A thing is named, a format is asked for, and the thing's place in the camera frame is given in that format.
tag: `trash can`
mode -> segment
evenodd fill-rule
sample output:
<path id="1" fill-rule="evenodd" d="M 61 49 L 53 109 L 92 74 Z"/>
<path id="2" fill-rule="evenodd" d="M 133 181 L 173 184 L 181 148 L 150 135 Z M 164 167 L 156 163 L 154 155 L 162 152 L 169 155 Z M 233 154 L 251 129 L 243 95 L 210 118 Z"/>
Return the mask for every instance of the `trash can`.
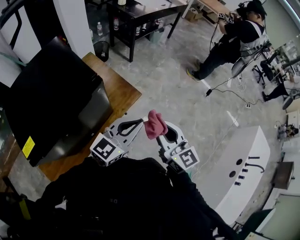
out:
<path id="1" fill-rule="evenodd" d="M 152 33 L 149 34 L 149 41 L 152 43 L 157 44 L 158 41 L 160 40 L 161 36 L 163 35 L 165 29 L 164 28 L 160 28 Z"/>
<path id="2" fill-rule="evenodd" d="M 100 41 L 94 44 L 95 54 L 103 62 L 106 62 L 109 57 L 109 43 L 106 41 Z"/>

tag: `white cable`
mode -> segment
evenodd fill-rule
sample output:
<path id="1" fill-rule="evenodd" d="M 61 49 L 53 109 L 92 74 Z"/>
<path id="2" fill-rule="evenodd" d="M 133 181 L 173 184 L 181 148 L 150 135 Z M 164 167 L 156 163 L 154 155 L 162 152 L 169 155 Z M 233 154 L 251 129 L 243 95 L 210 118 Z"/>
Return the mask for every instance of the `white cable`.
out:
<path id="1" fill-rule="evenodd" d="M 240 91 L 240 92 L 244 92 L 246 90 L 246 84 L 245 84 L 245 81 L 244 81 L 243 77 L 241 78 L 240 85 L 237 85 L 237 83 L 235 82 L 235 86 L 238 89 L 238 91 Z"/>
<path id="2" fill-rule="evenodd" d="M 217 145 L 217 147 L 214 149 L 214 151 L 213 151 L 212 154 L 209 156 L 209 158 L 207 159 L 207 161 L 206 161 L 206 162 L 205 162 L 205 163 L 204 163 L 204 164 L 203 164 L 203 165 L 202 165 L 202 166 L 201 166 L 201 167 L 193 174 L 193 176 L 191 177 L 191 180 L 193 180 L 193 178 L 196 176 L 196 174 L 198 174 L 198 173 L 200 172 L 201 168 L 209 162 L 211 156 L 212 156 L 212 155 L 215 153 L 215 151 L 218 149 L 218 147 L 220 146 L 220 144 L 223 142 L 224 138 L 227 136 L 229 130 L 230 130 L 234 125 L 235 125 L 235 122 L 228 128 L 228 130 L 227 130 L 227 132 L 225 133 L 225 135 L 223 136 L 222 140 L 221 140 L 220 143 Z"/>

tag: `large black appliance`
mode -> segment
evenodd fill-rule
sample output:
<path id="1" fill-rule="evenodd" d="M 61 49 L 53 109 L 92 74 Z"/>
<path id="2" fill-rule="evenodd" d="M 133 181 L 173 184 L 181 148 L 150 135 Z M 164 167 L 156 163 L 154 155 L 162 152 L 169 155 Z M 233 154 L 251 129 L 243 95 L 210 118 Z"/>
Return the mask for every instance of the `large black appliance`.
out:
<path id="1" fill-rule="evenodd" d="M 4 110 L 32 166 L 79 152 L 112 108 L 103 80 L 57 37 L 13 83 Z"/>

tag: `shoe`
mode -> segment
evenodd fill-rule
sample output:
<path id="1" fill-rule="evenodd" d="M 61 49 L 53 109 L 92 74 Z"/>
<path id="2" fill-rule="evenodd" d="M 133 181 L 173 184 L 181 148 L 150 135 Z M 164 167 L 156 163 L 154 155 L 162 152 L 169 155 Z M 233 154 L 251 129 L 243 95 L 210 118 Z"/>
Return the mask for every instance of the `shoe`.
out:
<path id="1" fill-rule="evenodd" d="M 269 101 L 268 96 L 264 92 L 262 92 L 262 98 L 263 98 L 264 102 L 268 102 Z"/>
<path id="2" fill-rule="evenodd" d="M 197 68 L 198 71 L 200 70 L 202 64 L 203 63 L 201 63 L 199 59 L 196 60 L 195 67 Z"/>
<path id="3" fill-rule="evenodd" d="M 191 68 L 187 68 L 187 75 L 193 78 L 196 82 L 200 82 L 202 79 L 199 79 L 195 76 L 195 71 Z"/>

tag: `pink cloth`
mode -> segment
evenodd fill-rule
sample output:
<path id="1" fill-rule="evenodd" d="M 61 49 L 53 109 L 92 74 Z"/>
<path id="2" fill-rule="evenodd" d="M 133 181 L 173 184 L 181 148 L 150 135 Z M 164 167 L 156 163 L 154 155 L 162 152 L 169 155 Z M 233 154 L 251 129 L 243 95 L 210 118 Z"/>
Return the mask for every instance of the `pink cloth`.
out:
<path id="1" fill-rule="evenodd" d="M 165 135 L 168 132 L 168 127 L 161 117 L 161 113 L 156 113 L 151 110 L 148 114 L 148 121 L 145 123 L 145 130 L 150 140 L 157 138 L 160 135 Z"/>

